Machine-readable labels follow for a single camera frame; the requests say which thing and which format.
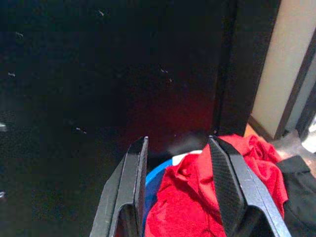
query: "dust speck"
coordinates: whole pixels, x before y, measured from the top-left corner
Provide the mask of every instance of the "dust speck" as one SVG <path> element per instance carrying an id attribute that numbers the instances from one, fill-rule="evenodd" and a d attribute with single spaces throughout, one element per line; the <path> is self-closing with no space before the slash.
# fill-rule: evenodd
<path id="1" fill-rule="evenodd" d="M 101 16 L 104 16 L 104 13 L 100 10 L 98 10 Z"/>
<path id="2" fill-rule="evenodd" d="M 24 37 L 24 35 L 23 35 L 23 34 L 21 34 L 21 33 L 19 33 L 19 32 L 15 32 L 15 34 L 16 34 L 18 37 L 21 37 L 21 38 L 23 38 L 23 37 Z"/>

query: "red fabric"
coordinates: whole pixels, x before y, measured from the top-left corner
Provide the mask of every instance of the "red fabric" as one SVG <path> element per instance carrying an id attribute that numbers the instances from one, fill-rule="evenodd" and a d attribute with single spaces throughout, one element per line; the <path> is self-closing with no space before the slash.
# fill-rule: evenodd
<path id="1" fill-rule="evenodd" d="M 272 145 L 256 136 L 223 136 L 244 157 L 246 163 L 267 186 L 282 217 L 287 193 L 280 161 Z M 150 210 L 146 237 L 224 237 L 213 183 L 210 147 L 200 155 L 187 155 L 179 165 L 170 166 L 163 176 L 157 202 Z"/>

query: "black cloth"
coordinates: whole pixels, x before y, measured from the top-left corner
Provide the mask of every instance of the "black cloth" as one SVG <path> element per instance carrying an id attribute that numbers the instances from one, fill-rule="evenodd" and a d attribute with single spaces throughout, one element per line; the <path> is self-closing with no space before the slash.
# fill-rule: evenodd
<path id="1" fill-rule="evenodd" d="M 284 221 L 293 237 L 316 237 L 316 179 L 300 156 L 276 164 L 282 171 L 288 201 Z"/>

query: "blue container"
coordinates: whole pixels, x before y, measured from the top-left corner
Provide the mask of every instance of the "blue container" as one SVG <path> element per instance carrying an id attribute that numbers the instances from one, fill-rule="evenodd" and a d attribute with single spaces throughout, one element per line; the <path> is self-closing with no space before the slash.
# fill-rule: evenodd
<path id="1" fill-rule="evenodd" d="M 157 201 L 156 193 L 160 187 L 164 170 L 172 165 L 172 160 L 167 160 L 157 166 L 146 176 L 146 192 L 145 192 L 145 208 L 143 216 L 143 232 L 145 231 L 145 223 L 150 209 Z"/>

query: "floor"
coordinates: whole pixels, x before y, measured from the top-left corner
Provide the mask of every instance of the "floor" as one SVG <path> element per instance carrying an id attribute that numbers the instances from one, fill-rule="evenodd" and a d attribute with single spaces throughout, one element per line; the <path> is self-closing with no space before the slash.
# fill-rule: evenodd
<path id="1" fill-rule="evenodd" d="M 260 136 L 253 130 L 253 128 L 249 124 L 247 124 L 244 136 L 249 135 Z M 307 151 L 302 146 L 302 142 L 296 130 L 287 134 L 285 137 L 282 137 L 281 139 L 273 141 L 271 143 L 274 145 L 276 151 L 283 159 L 287 159 L 295 155 L 300 155 L 305 163 L 308 165 L 308 167 L 311 169 L 312 175 L 316 177 L 316 155 Z"/>

